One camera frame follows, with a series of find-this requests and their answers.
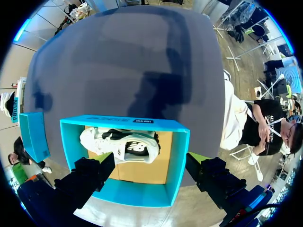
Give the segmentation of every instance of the sneaker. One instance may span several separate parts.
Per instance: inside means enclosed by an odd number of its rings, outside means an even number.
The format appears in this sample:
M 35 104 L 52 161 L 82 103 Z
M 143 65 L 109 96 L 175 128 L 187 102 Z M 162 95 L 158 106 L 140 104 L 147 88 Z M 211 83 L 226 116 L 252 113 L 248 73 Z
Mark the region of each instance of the sneaker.
M 250 164 L 250 165 L 252 165 L 252 166 L 255 165 L 256 162 L 258 161 L 259 157 L 260 157 L 260 156 L 255 155 L 254 153 L 252 153 L 251 156 L 250 156 L 249 159 L 248 159 L 248 164 Z
M 152 163 L 159 154 L 159 141 L 154 131 L 120 130 L 92 127 L 80 135 L 80 143 L 98 155 L 113 152 L 115 163 Z
M 46 173 L 49 173 L 49 174 L 52 173 L 51 167 L 48 167 L 48 166 L 45 166 L 45 167 L 42 169 L 42 171 L 43 171 L 43 172 L 46 172 Z
M 226 70 L 223 70 L 223 72 L 224 72 L 224 80 L 227 80 L 230 82 L 232 80 L 231 74 Z

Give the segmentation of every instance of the green object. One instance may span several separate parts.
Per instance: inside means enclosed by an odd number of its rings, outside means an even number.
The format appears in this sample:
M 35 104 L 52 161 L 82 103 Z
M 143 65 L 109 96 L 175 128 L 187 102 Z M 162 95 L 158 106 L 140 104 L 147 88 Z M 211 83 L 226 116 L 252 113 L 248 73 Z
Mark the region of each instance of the green object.
M 286 98 L 291 98 L 292 97 L 292 89 L 288 84 L 286 85 L 286 89 L 287 89 L 287 93 L 288 93 L 286 95 Z
M 193 152 L 189 152 L 189 154 L 191 154 L 191 156 L 194 157 L 195 160 L 197 160 L 199 163 L 201 163 L 202 161 L 204 161 L 206 159 L 210 159 L 210 157 L 205 157 L 203 155 L 198 155 L 198 154 L 195 154 Z
M 13 169 L 15 178 L 17 179 L 17 181 L 20 185 L 28 179 L 28 177 L 27 177 L 26 173 L 24 172 L 24 169 L 20 163 L 14 165 L 12 169 Z
M 92 157 L 92 158 L 90 158 L 90 159 L 97 160 L 97 161 L 99 161 L 99 162 L 101 163 L 101 162 L 103 162 L 103 160 L 104 160 L 105 158 L 107 158 L 111 153 L 112 153 L 112 152 L 105 153 L 105 154 L 103 154 L 103 155 L 98 155 L 98 156 Z
M 245 31 L 245 34 L 248 35 L 248 34 L 253 33 L 253 32 L 254 32 L 254 30 L 252 30 L 252 28 L 251 28 L 251 29 L 249 29 L 249 30 L 246 30 L 246 31 Z

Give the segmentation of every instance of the black t-shirt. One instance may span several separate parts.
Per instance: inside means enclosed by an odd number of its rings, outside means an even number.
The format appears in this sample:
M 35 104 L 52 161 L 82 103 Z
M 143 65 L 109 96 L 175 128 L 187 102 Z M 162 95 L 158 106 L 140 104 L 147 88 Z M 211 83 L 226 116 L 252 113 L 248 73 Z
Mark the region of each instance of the black t-shirt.
M 29 155 L 24 151 L 23 142 L 20 137 L 14 142 L 14 153 L 18 155 L 18 161 L 24 165 L 29 165 Z
M 272 100 L 272 99 L 256 100 L 255 104 L 260 106 L 262 115 L 264 116 L 264 118 L 267 118 L 269 123 L 272 123 L 273 121 L 279 120 L 280 118 L 284 117 L 282 107 L 280 103 L 276 100 Z M 247 106 L 252 111 L 252 106 L 250 104 L 247 104 Z M 275 123 L 270 127 L 272 127 L 276 132 L 280 133 L 281 122 Z M 259 128 L 259 123 L 255 122 L 251 117 L 247 116 L 247 121 L 244 125 L 243 135 L 240 140 L 240 144 L 258 146 L 261 141 L 258 128 Z M 263 156 L 263 155 L 276 154 L 280 151 L 282 144 L 283 144 L 282 138 L 274 134 L 272 131 L 270 131 L 268 153 L 267 153 L 267 149 L 265 149 L 265 151 L 263 151 L 259 155 Z

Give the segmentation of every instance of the desk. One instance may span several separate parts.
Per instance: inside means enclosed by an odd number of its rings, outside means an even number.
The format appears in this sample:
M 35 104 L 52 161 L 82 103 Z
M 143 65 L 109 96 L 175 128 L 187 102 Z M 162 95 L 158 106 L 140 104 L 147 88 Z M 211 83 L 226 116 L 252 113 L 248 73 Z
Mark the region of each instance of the desk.
M 59 120 L 82 114 L 174 119 L 191 130 L 189 151 L 215 157 L 224 117 L 221 59 L 201 14 L 148 5 L 109 10 L 34 54 L 24 110 L 44 112 L 50 158 L 62 166 Z M 182 186 L 193 184 L 185 171 Z

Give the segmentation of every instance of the box label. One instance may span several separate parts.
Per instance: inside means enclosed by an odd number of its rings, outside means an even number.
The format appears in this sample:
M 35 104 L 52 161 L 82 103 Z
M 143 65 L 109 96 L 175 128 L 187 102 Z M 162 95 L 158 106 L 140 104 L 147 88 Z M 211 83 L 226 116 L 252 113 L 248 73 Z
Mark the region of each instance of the box label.
M 18 122 L 18 98 L 17 97 L 15 97 L 14 103 L 13 103 L 13 114 L 12 114 L 12 117 L 11 117 L 11 121 L 13 123 Z
M 114 122 L 128 122 L 129 119 L 127 118 L 116 118 L 116 117 L 88 117 L 87 119 L 92 119 L 92 120 L 103 120 L 103 121 L 114 121 Z
M 149 123 L 149 124 L 153 124 L 153 120 L 146 120 L 146 119 L 135 119 L 133 122 L 134 123 Z

